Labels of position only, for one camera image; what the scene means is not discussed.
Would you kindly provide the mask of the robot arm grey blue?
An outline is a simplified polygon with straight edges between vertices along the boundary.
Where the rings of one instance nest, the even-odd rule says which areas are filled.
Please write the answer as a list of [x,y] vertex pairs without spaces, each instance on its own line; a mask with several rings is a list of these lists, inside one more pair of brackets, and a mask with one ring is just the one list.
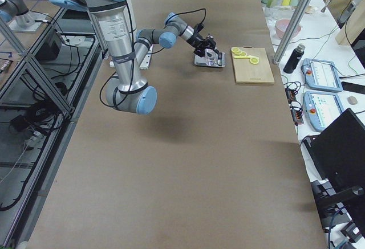
[[199,57],[217,55],[212,37],[203,38],[200,25],[189,26],[177,14],[170,13],[162,29],[143,29],[133,34],[131,8],[127,0],[49,0],[51,3],[75,11],[86,11],[104,42],[114,64],[116,74],[107,81],[107,106],[118,111],[147,115],[157,102],[157,91],[140,74],[139,66],[151,45],[171,48],[178,37],[194,47]]
[[1,0],[1,19],[14,32],[35,33],[42,23],[37,16],[23,0]]

